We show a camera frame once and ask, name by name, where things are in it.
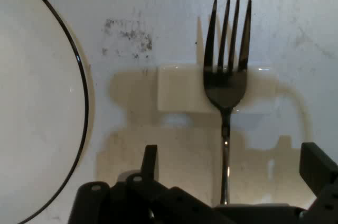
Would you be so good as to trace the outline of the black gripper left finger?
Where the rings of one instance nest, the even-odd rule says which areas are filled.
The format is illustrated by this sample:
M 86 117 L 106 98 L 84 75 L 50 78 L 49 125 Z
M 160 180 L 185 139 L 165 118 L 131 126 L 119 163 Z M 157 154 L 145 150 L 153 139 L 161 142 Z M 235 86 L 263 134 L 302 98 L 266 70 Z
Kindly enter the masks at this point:
M 157 168 L 157 145 L 147 145 L 140 170 L 124 181 L 82 185 L 68 222 L 209 223 L 212 210 L 183 190 L 157 182 Z

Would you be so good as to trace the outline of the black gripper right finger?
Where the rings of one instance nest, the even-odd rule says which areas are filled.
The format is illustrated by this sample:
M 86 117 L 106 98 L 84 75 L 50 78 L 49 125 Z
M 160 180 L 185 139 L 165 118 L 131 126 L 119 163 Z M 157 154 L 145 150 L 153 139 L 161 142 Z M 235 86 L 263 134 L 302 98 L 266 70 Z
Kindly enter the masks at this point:
M 299 173 L 316 196 L 301 222 L 337 223 L 337 164 L 315 143 L 303 143 Z

